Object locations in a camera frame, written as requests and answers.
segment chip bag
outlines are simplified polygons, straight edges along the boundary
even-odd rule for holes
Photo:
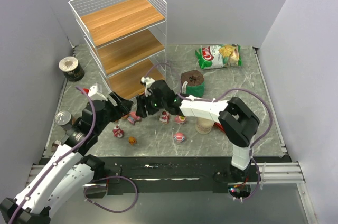
[[[212,45],[197,49],[195,55],[202,69],[241,66],[240,48],[236,44]]]

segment black tin can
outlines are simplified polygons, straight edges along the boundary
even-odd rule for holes
[[[75,57],[65,57],[60,60],[59,68],[69,81],[78,81],[85,76],[85,71]]]

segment tin can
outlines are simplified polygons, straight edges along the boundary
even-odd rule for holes
[[[59,62],[59,68],[69,81],[78,81],[85,76],[85,71],[75,57],[65,57]]]
[[[72,128],[75,118],[67,110],[62,110],[55,115],[54,121],[57,125],[60,125],[65,131]]]

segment table surface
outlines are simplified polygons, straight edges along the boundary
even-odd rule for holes
[[[197,69],[203,73],[205,78],[204,98],[217,98],[230,88],[246,88],[269,102],[256,54],[252,47],[241,48],[240,55],[243,65],[240,67],[201,70],[194,54],[195,49],[201,46],[168,45],[167,58],[175,72],[167,70],[166,81],[175,92],[179,87],[180,74]],[[68,110],[73,115],[80,116],[87,100],[75,89],[75,86],[89,88],[96,82],[103,84],[103,80],[99,74],[98,66],[86,46],[76,47],[74,55],[84,68],[86,75],[78,82],[67,82],[59,110]],[[163,57],[162,54],[159,54],[156,58],[161,61]],[[107,94],[108,90],[105,87],[103,89],[104,94]],[[240,97],[259,117],[260,126],[257,135],[261,135],[269,123],[268,113],[263,104],[255,97],[241,91],[234,91],[226,99],[230,99],[234,95]],[[89,153],[95,156],[232,156],[232,144],[224,133],[214,127],[209,134],[201,135],[196,131],[195,124],[196,118],[189,117],[186,124],[178,125],[174,121],[174,116],[171,117],[168,124],[163,124],[159,122],[159,114],[149,116],[135,125],[126,120],[120,120],[118,125],[125,131],[125,136],[114,138],[112,129],[116,124],[110,123]],[[178,143],[173,139],[173,135],[178,132],[186,136],[186,141]],[[63,129],[54,125],[45,156],[51,155],[51,144],[55,140],[62,139],[63,136]],[[128,137],[135,137],[137,144],[130,145]],[[253,154],[255,156],[283,155],[275,124],[267,136],[256,144]]]

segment floor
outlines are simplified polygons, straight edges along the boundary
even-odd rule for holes
[[[96,202],[122,210],[133,201],[133,193],[105,196]],[[51,224],[307,224],[297,185],[266,184],[243,204],[227,194],[212,192],[140,193],[136,205],[113,214],[83,200],[76,192],[54,215]]]
[[[168,45],[167,58],[175,72],[167,70],[167,83],[175,91],[178,90],[178,77],[181,73],[198,69],[204,74],[204,98],[220,96],[229,88],[246,88],[254,91],[268,102],[265,85],[262,80],[256,61],[255,51],[252,47],[242,47],[240,55],[243,65],[240,67],[201,70],[198,66],[194,51],[201,45]],[[74,55],[83,66],[86,75],[78,82],[67,82],[64,90],[60,110],[68,110],[75,116],[80,116],[86,104],[85,97],[75,89],[76,85],[89,88],[96,82],[103,84],[99,69],[84,45],[76,47]],[[156,57],[161,61],[163,55]],[[257,135],[261,135],[268,126],[269,118],[263,105],[255,97],[247,93],[234,91],[236,95],[255,112],[261,123]],[[196,118],[187,118],[187,123],[178,125],[173,119],[165,125],[158,121],[159,115],[143,119],[142,122],[132,125],[126,120],[120,120],[119,125],[125,131],[124,138],[114,138],[112,129],[115,124],[109,124],[99,136],[98,143],[89,151],[96,156],[232,156],[232,144],[225,134],[213,128],[207,135],[201,135],[195,130]],[[172,136],[183,133],[187,140],[178,143]],[[45,151],[45,156],[50,156],[51,144],[60,140],[64,131],[59,126],[54,126]],[[131,146],[128,137],[137,138],[138,143]],[[253,154],[255,156],[282,156],[280,139],[276,126],[273,125],[269,134],[256,144]]]

